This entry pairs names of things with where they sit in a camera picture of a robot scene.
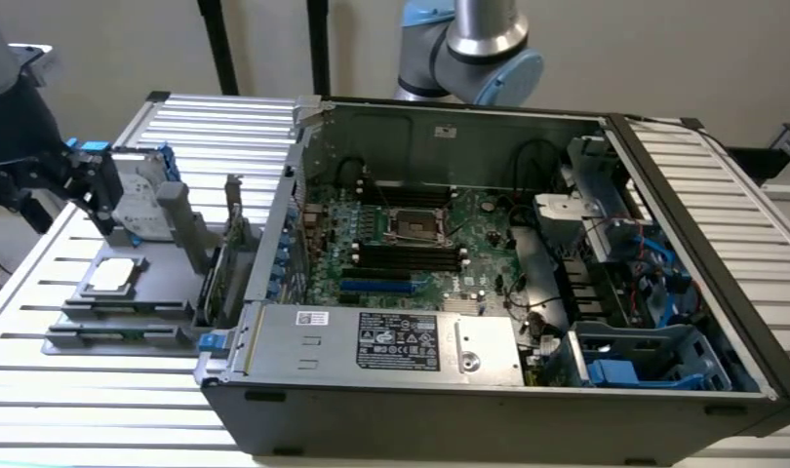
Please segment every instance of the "warning label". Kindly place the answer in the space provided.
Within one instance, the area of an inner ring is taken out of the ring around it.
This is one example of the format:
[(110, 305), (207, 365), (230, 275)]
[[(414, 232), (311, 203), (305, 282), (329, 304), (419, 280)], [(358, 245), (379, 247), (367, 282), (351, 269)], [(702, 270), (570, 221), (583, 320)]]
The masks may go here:
[(386, 371), (441, 371), (434, 315), (359, 314), (357, 364)]

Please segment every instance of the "metal slats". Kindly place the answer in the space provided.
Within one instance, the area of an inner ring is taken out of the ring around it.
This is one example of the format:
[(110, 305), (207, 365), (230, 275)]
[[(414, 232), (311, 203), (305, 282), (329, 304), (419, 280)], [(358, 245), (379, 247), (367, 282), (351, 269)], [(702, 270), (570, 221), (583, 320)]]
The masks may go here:
[[(663, 124), (633, 128), (790, 355), (790, 224), (729, 156), (698, 133)], [(720, 453), (737, 447), (726, 441), (718, 446)]]
[[(274, 164), (279, 168), (287, 146), (259, 146), (242, 141), (230, 144), (220, 138), (216, 143), (207, 144), (199, 136), (202, 132), (215, 137), (226, 131), (246, 133), (243, 126), (247, 125), (270, 127), (275, 122), (290, 125), (291, 105), (291, 101), (279, 99), (172, 96), (166, 104), (143, 109), (124, 140), (138, 144), (143, 135), (156, 138), (167, 133), (178, 134), (178, 142), (174, 139), (167, 141), (175, 146), (184, 166), (200, 169), (200, 172), (184, 172), (191, 201), (204, 216), (220, 216), (214, 210), (226, 210), (226, 175), (210, 172), (211, 162), (224, 162), (227, 169), (235, 168), (235, 161), (243, 162), (243, 169), (260, 170), (262, 167), (255, 165)], [(182, 138), (180, 131), (187, 122), (223, 122), (235, 127), (224, 130), (196, 125), (192, 137)], [(155, 129), (154, 133), (146, 131), (148, 126)], [(264, 133), (262, 129), (251, 130)], [(697, 141), (686, 132), (675, 132), (675, 135), (682, 140)], [(657, 143), (667, 144), (663, 132), (651, 132), (651, 137)], [(147, 139), (142, 143), (160, 141)], [(710, 174), (701, 173), (705, 177), (701, 180), (714, 180), (720, 176), (716, 170), (710, 171)], [(270, 173), (244, 179), (242, 198), (250, 210), (270, 206), (278, 176), (279, 173)], [(685, 173), (678, 172), (675, 176), (685, 176)], [(710, 228), (716, 236), (725, 237), (726, 243), (766, 243), (778, 234), (773, 227), (750, 227), (745, 236), (733, 234), (734, 229), (726, 225)], [(92, 224), (76, 209), (68, 208), (2, 292), (0, 466), (240, 468), (279, 464), (264, 458), (255, 461), (236, 450), (235, 441), (192, 381), (194, 359), (42, 354), (43, 332), (59, 317), (62, 301), (70, 295), (100, 243)], [(745, 268), (757, 262), (729, 263), (737, 263), (740, 271), (748, 271)], [(764, 264), (781, 265), (776, 262)], [(766, 271), (790, 274), (790, 269)], [(760, 310), (765, 316), (776, 317), (776, 327), (790, 332), (790, 304), (769, 305)], [(223, 363), (211, 363), (211, 368), (220, 365)], [(403, 462), (343, 460), (307, 460), (305, 464), (405, 466)], [(733, 438), (722, 441), (677, 466), (754, 468), (764, 465), (790, 468), (790, 427), (764, 440)], [(414, 466), (446, 465), (421, 462)]]

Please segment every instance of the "workbench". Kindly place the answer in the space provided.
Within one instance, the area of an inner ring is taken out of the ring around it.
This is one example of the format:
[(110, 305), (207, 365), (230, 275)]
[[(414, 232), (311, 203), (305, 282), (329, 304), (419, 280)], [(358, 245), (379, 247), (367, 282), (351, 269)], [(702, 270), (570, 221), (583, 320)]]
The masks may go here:
[[(191, 203), (210, 223), (227, 217), (227, 174), (246, 175), (244, 215), (263, 225), (291, 145), (293, 109), (293, 99), (172, 95), (144, 104), (116, 144), (174, 146)], [(67, 207), (0, 293), (0, 466), (287, 464), (238, 451), (195, 384), (195, 359), (42, 354), (44, 332), (102, 244), (84, 213)], [(790, 468), (790, 427), (766, 439), (728, 439), (678, 466)]]

